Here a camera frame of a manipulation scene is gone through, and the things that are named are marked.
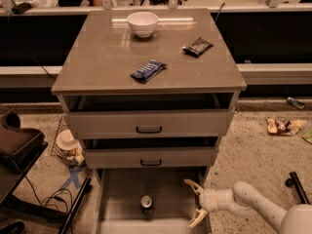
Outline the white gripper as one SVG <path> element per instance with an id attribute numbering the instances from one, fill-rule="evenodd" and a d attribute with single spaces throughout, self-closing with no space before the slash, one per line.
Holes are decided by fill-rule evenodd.
<path id="1" fill-rule="evenodd" d="M 196 227 L 208 213 L 226 209 L 226 190 L 204 189 L 201 185 L 188 178 L 184 182 L 192 188 L 196 196 L 199 196 L 199 203 L 202 207 L 202 209 L 195 210 L 188 223 L 189 228 Z"/>

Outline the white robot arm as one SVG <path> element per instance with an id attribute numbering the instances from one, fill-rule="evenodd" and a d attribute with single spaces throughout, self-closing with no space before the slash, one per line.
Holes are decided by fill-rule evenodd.
<path id="1" fill-rule="evenodd" d="M 250 184 L 238 181 L 232 189 L 207 189 L 191 179 L 184 181 L 198 197 L 196 209 L 188 227 L 197 226 L 209 213 L 228 211 L 234 215 L 260 215 L 277 234 L 312 234 L 312 206 L 298 204 L 284 210 L 261 195 Z"/>

